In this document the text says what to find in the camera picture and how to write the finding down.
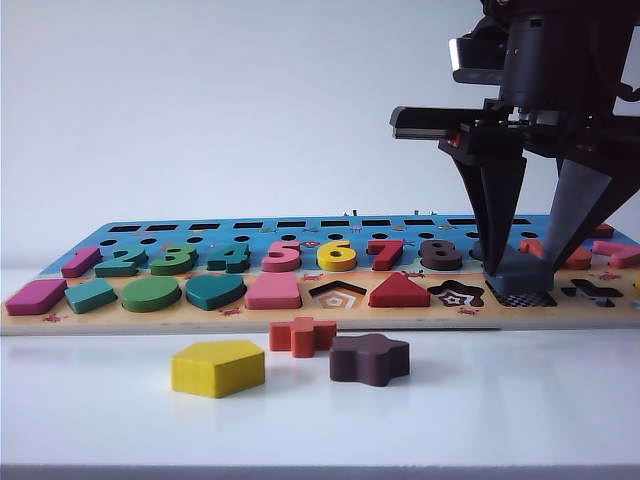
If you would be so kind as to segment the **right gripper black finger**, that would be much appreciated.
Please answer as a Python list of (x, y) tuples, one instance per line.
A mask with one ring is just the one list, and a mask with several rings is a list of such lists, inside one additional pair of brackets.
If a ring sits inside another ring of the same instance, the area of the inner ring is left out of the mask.
[(560, 170), (543, 259), (561, 266), (595, 228), (639, 190), (639, 162), (630, 157), (568, 157)]
[(524, 178), (521, 152), (452, 155), (476, 218), (484, 270), (494, 275), (503, 257)]

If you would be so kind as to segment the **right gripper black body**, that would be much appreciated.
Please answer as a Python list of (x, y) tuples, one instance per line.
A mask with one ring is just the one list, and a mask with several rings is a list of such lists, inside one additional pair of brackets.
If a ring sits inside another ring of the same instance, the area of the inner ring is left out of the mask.
[(436, 140), (449, 155), (637, 159), (639, 122), (616, 116), (636, 101), (621, 81), (633, 13), (487, 13), (449, 43), (458, 83), (496, 85), (479, 109), (398, 107), (397, 139)]

